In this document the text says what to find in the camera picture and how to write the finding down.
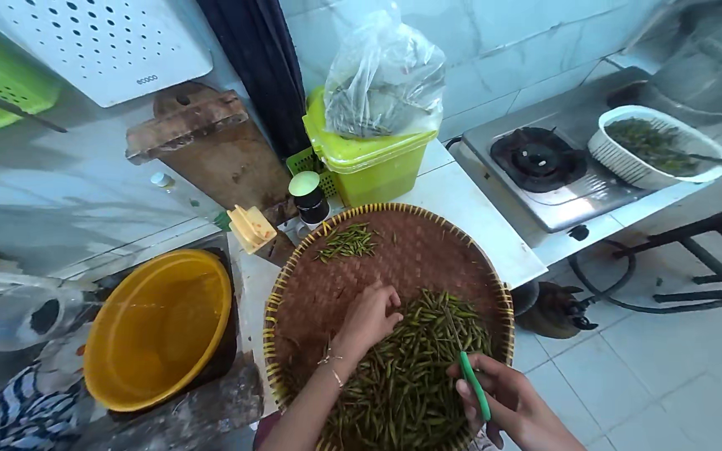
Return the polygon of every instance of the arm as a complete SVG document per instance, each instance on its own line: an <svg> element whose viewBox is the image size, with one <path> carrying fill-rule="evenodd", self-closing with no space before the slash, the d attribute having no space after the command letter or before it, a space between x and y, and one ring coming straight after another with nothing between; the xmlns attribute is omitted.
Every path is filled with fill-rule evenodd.
<svg viewBox="0 0 722 451"><path fill-rule="evenodd" d="M330 343L330 358L320 364L295 402L261 445L261 451L312 451L330 410L356 365L370 347L392 333L403 319L400 313L386 317L387 307L399 307L394 287L380 281L356 297L339 333Z"/></svg>
<svg viewBox="0 0 722 451"><path fill-rule="evenodd" d="M469 364L478 371L478 382L486 391L492 411L486 435L498 449L503 449L503 430L522 451L587 451L536 393L524 374L483 354L470 355ZM448 368L447 374L460 378L458 364ZM483 422L472 388L466 381L457 380L456 391L461 395L470 428L479 430Z"/></svg>

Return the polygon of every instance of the plastic bag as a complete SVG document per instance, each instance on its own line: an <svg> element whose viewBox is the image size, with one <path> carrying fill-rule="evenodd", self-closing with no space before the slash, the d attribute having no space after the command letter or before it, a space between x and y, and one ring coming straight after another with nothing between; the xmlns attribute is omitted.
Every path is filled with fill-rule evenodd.
<svg viewBox="0 0 722 451"><path fill-rule="evenodd" d="M439 129L445 53L386 11L342 41L325 82L325 129L343 137Z"/></svg>

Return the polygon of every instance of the green chili pile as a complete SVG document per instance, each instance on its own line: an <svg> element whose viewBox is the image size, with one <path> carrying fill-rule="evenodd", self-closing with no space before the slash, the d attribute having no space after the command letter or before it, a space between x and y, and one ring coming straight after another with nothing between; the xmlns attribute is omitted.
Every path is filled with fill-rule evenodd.
<svg viewBox="0 0 722 451"><path fill-rule="evenodd" d="M326 263L328 259L339 256L363 257L364 255L375 255L373 248L378 243L371 242L372 232L366 231L367 225L369 225L369 222L359 222L347 227L341 233L336 233L336 230L333 230L325 238L326 246L317 252L314 260L318 258L322 263Z"/></svg>
<svg viewBox="0 0 722 451"><path fill-rule="evenodd" d="M435 449L466 428L455 380L445 370L466 352L491 355L489 336L469 302L423 290L404 320L376 344L347 381L326 423L344 449Z"/></svg>
<svg viewBox="0 0 722 451"><path fill-rule="evenodd" d="M657 128L645 119L624 119L607 125L607 135L648 165L674 177L698 174L698 162L676 151L675 128Z"/></svg>

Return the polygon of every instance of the stainless steel stove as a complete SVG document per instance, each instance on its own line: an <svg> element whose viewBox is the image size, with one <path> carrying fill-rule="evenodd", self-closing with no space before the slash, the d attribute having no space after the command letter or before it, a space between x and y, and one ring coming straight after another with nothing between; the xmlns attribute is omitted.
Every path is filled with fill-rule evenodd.
<svg viewBox="0 0 722 451"><path fill-rule="evenodd" d="M624 69L468 130L461 145L480 158L488 175L499 179L542 229L564 231L650 193L618 179L587 150L601 114L630 103L631 93L647 79L645 71ZM562 165L556 155L564 152L575 152L581 161Z"/></svg>

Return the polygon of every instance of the white pegboard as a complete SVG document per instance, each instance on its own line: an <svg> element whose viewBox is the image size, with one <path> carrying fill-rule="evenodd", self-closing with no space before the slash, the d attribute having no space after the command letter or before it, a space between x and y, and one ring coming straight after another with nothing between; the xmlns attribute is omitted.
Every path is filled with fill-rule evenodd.
<svg viewBox="0 0 722 451"><path fill-rule="evenodd" d="M213 68L179 1L0 0L0 32L110 107Z"/></svg>

